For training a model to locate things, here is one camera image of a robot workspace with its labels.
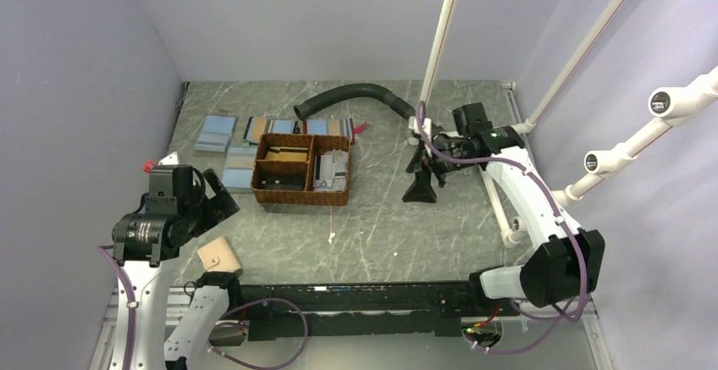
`floor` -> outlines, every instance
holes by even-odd
[[[356,81],[191,83],[169,150],[177,151],[182,163],[215,168],[221,175],[224,156],[192,148],[205,116],[237,116],[232,145],[238,146],[249,117],[295,119],[293,105],[352,82]],[[376,83],[409,103],[417,102],[422,84]],[[501,84],[491,80],[437,82],[428,116],[453,130],[451,110],[471,102],[482,102],[495,125],[513,122]],[[435,185],[436,204],[403,203],[401,196],[413,181],[404,170],[415,148],[406,142],[406,121],[369,98],[352,99],[313,116],[344,117],[356,124],[368,122],[351,149],[349,205],[260,205],[252,194],[234,195],[241,210],[183,247],[174,283],[199,278],[204,270],[196,250],[219,236],[227,238],[240,259],[243,284],[467,279],[481,268],[513,265],[527,257],[527,246],[503,246],[476,168],[450,174],[444,189]],[[506,209],[507,216],[514,216],[510,205]]]

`black hose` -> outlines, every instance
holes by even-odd
[[[394,92],[383,86],[376,84],[350,84],[330,89],[294,106],[294,113],[296,113],[296,117],[299,118],[299,120],[307,120],[307,118],[322,109],[355,97],[371,97],[376,99],[389,106],[391,110],[406,120],[415,113],[414,107],[406,103],[404,99],[396,96]]]

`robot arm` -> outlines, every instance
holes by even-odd
[[[519,162],[527,167],[527,171],[536,174],[524,148],[509,147],[495,156]],[[538,307],[577,296],[579,276],[576,255],[560,226],[561,220],[577,237],[581,247],[587,265],[587,292],[595,290],[605,248],[600,233],[597,230],[584,231],[563,207],[559,207],[561,217],[556,218],[545,194],[517,167],[490,162],[486,165],[486,172],[506,193],[525,224],[533,254],[523,266],[481,272],[478,281],[483,295],[490,300],[528,299]]]
[[[415,179],[402,198],[404,202],[434,203],[436,194],[431,187],[432,174],[439,181],[439,186],[443,187],[447,173],[479,165],[507,194],[525,224],[533,248],[531,258],[523,266],[488,268],[472,274],[469,280],[478,296],[478,303],[495,306],[498,305],[496,300],[525,298],[535,306],[543,307],[578,296],[580,280],[577,255],[566,231],[561,227],[563,224],[576,238],[586,262],[585,292],[595,290],[605,248],[601,234],[596,230],[583,230],[562,207],[559,207],[559,217],[556,217],[549,204],[549,198],[553,198],[547,189],[542,191],[529,176],[530,173],[540,180],[521,137],[511,127],[494,128],[481,103],[457,108],[453,115],[456,133],[427,132],[434,147],[442,154],[455,159],[499,158],[525,168],[519,169],[511,163],[498,161],[453,164],[435,156],[426,146],[418,146],[406,169],[415,174]],[[418,135],[416,120],[410,120],[410,124],[415,135]],[[426,119],[423,128],[430,125]]]
[[[151,171],[140,208],[122,217],[113,229],[113,258],[125,280],[119,281],[119,305],[129,309],[118,312],[111,368],[192,368],[206,351],[214,324],[227,311],[229,295],[241,295],[232,290],[239,288],[233,273],[206,273],[198,281],[188,314],[165,342],[167,299],[180,247],[239,207],[213,170],[200,174],[189,165],[177,164],[176,156],[164,161]],[[205,194],[207,184],[213,198]],[[126,290],[124,283],[131,288]]]

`white wall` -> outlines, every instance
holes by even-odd
[[[80,370],[180,79],[139,0],[0,2],[0,367]]]
[[[422,78],[443,0],[142,0],[185,80]],[[558,0],[459,0],[440,77],[516,80]]]
[[[533,111],[608,0],[561,0],[518,80]],[[546,181],[584,174],[583,155],[610,149],[650,120],[649,94],[718,65],[718,0],[627,0],[530,135]],[[671,130],[570,211],[606,238],[595,293],[618,369],[718,363],[718,105]]]

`wooden block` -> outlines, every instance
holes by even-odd
[[[309,150],[304,147],[271,146],[267,149],[268,161],[297,161],[304,163]]]
[[[341,122],[338,119],[332,119],[327,121],[329,126],[329,135],[342,135]]]
[[[197,249],[197,255],[207,271],[235,273],[242,268],[224,237],[219,237],[200,247]]]

